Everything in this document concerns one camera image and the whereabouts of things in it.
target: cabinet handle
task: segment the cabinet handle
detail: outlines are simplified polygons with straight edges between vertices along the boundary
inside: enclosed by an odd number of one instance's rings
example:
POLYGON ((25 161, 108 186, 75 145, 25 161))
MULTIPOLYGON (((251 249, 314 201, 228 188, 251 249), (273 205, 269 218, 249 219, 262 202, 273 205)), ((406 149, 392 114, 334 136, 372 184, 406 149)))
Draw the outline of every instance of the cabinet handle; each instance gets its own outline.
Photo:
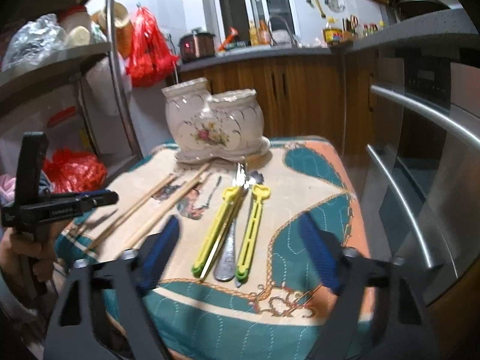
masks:
POLYGON ((285 72, 282 72, 282 85, 283 85, 283 94, 285 97, 288 97, 287 81, 285 80, 285 72))
POLYGON ((369 84, 368 84, 368 110, 370 112, 375 112, 374 108, 371 106, 371 101, 370 101, 370 97, 371 97, 370 86, 372 86, 373 83, 374 83, 374 74, 370 73, 369 84))
POLYGON ((273 96, 277 100, 277 83, 275 83, 275 74, 272 73, 273 96))

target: wooden chopstick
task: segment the wooden chopstick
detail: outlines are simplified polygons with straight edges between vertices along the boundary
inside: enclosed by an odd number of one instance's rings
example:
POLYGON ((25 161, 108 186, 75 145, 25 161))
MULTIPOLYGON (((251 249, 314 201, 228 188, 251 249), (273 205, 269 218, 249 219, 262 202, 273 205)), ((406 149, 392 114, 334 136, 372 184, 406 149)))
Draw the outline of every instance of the wooden chopstick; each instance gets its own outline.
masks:
POLYGON ((202 181, 202 174, 208 169, 209 166, 209 163, 204 164, 196 173, 195 177, 193 177, 188 183, 184 184, 177 191, 175 191, 172 196, 170 196, 170 198, 168 198, 162 204, 159 210, 155 212, 153 216, 145 224, 143 224, 143 226, 141 226, 135 231, 135 233, 126 242, 125 247, 115 258, 117 259, 119 256, 121 256, 124 250, 132 249, 143 237, 148 235, 152 228, 165 216, 165 214, 169 212, 170 209, 175 204, 177 204, 188 192, 190 192, 190 190, 195 187, 195 185, 202 181))
POLYGON ((169 185, 173 180, 177 178, 174 174, 169 174, 166 178, 155 185, 145 195, 143 195, 132 207, 128 209, 124 214, 115 219, 105 230, 103 230, 98 237, 96 237, 92 243, 87 247, 87 251, 92 251, 104 242, 112 233, 125 221, 130 218, 140 207, 142 207, 148 200, 155 195, 160 189, 169 185))

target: frying pan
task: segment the frying pan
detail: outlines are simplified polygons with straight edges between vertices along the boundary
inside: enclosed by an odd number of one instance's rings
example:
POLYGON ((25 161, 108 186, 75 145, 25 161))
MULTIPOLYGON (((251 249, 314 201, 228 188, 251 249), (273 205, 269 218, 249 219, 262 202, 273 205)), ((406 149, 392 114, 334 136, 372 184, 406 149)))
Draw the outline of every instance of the frying pan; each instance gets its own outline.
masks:
POLYGON ((394 3, 390 0, 370 0, 380 5, 396 8, 401 20, 410 19, 411 17, 424 15, 425 13, 437 12, 444 9, 450 9, 438 0, 400 0, 394 3))

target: digital display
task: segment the digital display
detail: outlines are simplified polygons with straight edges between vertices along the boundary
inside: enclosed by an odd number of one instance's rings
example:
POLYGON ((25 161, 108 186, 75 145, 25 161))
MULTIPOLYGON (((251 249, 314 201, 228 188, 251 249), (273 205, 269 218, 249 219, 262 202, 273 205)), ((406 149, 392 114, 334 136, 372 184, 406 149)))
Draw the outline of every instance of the digital display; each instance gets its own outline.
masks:
POLYGON ((418 70, 417 76, 419 79, 435 81, 435 72, 430 70, 418 70))

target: tablecloth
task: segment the tablecloth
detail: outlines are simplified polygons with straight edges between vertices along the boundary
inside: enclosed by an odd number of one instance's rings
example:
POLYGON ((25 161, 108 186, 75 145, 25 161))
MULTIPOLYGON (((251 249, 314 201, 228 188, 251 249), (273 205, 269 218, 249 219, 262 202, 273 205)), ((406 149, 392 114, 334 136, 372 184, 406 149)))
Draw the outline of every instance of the tablecloth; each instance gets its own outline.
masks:
MULTIPOLYGON (((131 233, 159 209, 165 199, 198 166, 182 166, 174 158, 177 146, 162 145, 155 154, 121 175, 109 186, 119 196, 105 207, 77 218, 72 226, 86 229, 74 240, 67 229, 57 241, 57 254, 67 266, 91 239, 126 211, 141 195, 169 173, 181 176, 151 198, 98 250, 92 261, 108 261, 123 249, 131 233)), ((207 180, 171 210, 181 218, 181 239, 158 288, 144 298, 166 345, 192 359, 304 359, 335 304, 321 282, 298 232, 298 217, 309 211, 318 226, 347 246, 369 256, 359 202, 333 146, 318 137, 274 139, 270 153, 249 163, 265 178, 271 197, 265 208, 249 280, 240 288, 220 283, 210 273, 204 283, 191 272, 201 243, 222 204, 222 191, 231 185, 235 165, 215 160, 207 180)), ((237 256, 248 217, 248 196, 238 215, 237 256)), ((152 232, 158 232, 165 217, 152 232)), ((115 293, 106 291, 108 312, 118 317, 115 293)), ((374 302, 366 290, 358 331, 350 352, 365 340, 374 302)))

